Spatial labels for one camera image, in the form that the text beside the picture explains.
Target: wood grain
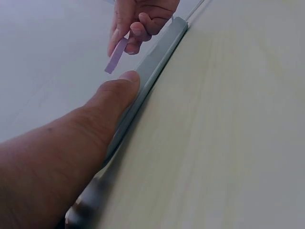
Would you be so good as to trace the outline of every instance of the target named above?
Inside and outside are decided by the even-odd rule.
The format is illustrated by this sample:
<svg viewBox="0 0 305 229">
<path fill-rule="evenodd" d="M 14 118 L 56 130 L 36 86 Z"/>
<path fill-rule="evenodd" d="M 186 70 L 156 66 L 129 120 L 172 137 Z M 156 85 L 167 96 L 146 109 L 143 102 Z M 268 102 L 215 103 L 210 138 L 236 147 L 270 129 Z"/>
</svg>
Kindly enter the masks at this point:
<svg viewBox="0 0 305 229">
<path fill-rule="evenodd" d="M 101 178 L 111 191 L 92 228 L 304 228 L 303 9 L 198 10 Z"/>
</svg>

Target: purple sticky note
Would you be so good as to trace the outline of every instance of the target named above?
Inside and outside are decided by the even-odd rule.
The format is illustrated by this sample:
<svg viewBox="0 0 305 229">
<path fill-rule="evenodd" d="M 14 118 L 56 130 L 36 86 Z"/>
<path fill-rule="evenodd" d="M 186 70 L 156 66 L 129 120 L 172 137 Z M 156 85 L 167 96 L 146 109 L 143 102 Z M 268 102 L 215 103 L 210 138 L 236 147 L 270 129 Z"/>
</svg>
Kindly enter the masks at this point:
<svg viewBox="0 0 305 229">
<path fill-rule="evenodd" d="M 105 68 L 105 72 L 107 72 L 109 74 L 111 74 L 113 72 L 115 67 L 118 65 L 118 62 L 126 48 L 127 43 L 128 43 L 128 40 L 124 37 L 119 41 L 119 43 L 115 47 L 115 49 L 110 57 L 109 63 L 107 64 L 107 66 Z"/>
</svg>

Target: hand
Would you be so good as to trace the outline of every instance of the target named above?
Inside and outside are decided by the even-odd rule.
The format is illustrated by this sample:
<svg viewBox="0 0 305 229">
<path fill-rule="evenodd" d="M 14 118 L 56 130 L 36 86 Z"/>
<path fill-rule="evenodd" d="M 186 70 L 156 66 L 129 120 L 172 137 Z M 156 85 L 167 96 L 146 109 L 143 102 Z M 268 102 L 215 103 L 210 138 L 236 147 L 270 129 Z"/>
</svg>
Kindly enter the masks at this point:
<svg viewBox="0 0 305 229">
<path fill-rule="evenodd" d="M 54 228 L 101 168 L 139 86 L 124 73 L 84 106 L 0 144 L 0 228 Z"/>
<path fill-rule="evenodd" d="M 140 50 L 142 42 L 157 35 L 177 10 L 180 0 L 117 0 L 114 14 L 108 56 L 117 43 L 130 31 L 125 52 L 133 55 Z"/>
</svg>

